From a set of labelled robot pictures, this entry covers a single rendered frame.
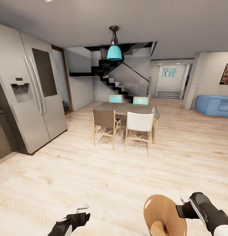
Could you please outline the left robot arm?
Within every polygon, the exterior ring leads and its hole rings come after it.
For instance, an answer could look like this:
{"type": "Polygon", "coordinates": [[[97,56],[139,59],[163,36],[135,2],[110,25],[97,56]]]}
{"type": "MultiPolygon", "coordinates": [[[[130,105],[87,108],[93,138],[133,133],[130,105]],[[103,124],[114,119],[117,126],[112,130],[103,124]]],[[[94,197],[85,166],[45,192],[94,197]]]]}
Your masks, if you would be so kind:
{"type": "Polygon", "coordinates": [[[90,213],[79,213],[78,210],[88,209],[88,203],[77,203],[72,207],[71,214],[67,215],[66,218],[56,221],[52,231],[48,236],[71,236],[72,232],[78,226],[85,226],[87,221],[90,219],[90,213]]]}

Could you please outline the trash can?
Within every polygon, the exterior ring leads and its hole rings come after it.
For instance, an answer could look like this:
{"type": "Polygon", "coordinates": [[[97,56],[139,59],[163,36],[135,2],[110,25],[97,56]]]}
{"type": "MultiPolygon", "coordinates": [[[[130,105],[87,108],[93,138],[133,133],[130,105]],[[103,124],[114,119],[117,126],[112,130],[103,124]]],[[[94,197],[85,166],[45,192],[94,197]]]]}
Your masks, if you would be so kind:
{"type": "Polygon", "coordinates": [[[153,194],[143,206],[143,216],[150,236],[187,236],[185,218],[180,218],[176,203],[169,197],[153,194]],[[151,202],[145,208],[147,202],[151,202]]]}

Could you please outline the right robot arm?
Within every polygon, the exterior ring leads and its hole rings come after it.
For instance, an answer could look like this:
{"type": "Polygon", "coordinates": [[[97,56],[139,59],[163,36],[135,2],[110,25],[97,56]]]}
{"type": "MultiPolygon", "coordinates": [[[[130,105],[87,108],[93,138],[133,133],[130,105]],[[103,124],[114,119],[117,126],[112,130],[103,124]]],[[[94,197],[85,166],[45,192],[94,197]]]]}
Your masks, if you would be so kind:
{"type": "Polygon", "coordinates": [[[180,195],[182,205],[176,205],[180,218],[201,219],[212,236],[228,236],[228,216],[218,210],[202,192],[180,195]]]}

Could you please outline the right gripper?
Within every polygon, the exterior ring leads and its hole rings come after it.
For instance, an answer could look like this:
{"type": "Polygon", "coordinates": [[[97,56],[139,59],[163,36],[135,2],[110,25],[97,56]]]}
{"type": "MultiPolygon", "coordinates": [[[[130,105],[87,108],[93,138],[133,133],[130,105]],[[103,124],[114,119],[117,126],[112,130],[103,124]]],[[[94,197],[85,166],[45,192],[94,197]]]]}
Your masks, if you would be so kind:
{"type": "MultiPolygon", "coordinates": [[[[188,203],[188,202],[187,202],[188,203]]],[[[193,215],[188,207],[187,203],[184,205],[176,205],[176,209],[180,218],[199,219],[199,216],[193,215]]]]}

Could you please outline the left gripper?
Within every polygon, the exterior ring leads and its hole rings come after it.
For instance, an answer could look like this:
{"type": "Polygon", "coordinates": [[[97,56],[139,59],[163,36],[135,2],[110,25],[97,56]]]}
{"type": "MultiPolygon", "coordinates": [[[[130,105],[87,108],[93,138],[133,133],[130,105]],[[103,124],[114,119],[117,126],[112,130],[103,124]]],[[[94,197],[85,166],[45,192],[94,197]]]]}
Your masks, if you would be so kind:
{"type": "Polygon", "coordinates": [[[90,213],[69,214],[66,217],[73,217],[75,219],[76,222],[75,229],[76,229],[78,226],[85,226],[87,221],[89,221],[90,219],[90,213]]]}

